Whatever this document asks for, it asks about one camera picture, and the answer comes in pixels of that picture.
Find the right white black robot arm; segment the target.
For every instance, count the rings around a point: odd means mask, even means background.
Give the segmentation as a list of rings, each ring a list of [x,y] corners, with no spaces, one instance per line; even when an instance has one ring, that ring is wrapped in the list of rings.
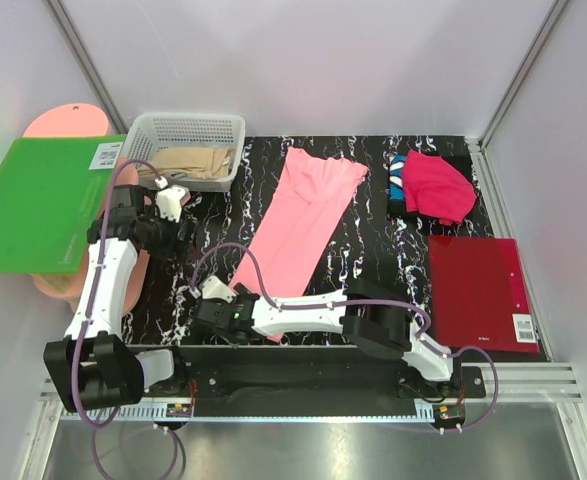
[[[192,318],[231,344],[280,333],[339,334],[370,357],[407,364],[418,377],[410,388],[423,397],[444,398],[463,383],[451,350],[428,335],[430,315],[365,280],[329,293],[282,297],[241,286],[232,291],[212,278],[200,287]]]

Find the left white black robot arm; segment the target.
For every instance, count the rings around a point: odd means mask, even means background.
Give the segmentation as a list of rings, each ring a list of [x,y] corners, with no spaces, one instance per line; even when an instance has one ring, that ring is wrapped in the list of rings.
[[[77,310],[63,339],[47,343],[43,353],[68,411],[134,405],[153,386],[169,396],[187,388],[189,372],[173,348],[135,353],[121,329],[140,255],[177,262],[192,249],[196,223],[183,211],[189,197],[181,186],[118,186],[89,228],[89,264]]]

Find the light pink t-shirt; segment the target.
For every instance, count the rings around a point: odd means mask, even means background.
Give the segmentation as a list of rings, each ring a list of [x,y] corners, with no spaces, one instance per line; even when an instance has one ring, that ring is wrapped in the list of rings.
[[[272,201],[249,245],[271,297],[300,297],[368,168],[287,150]]]

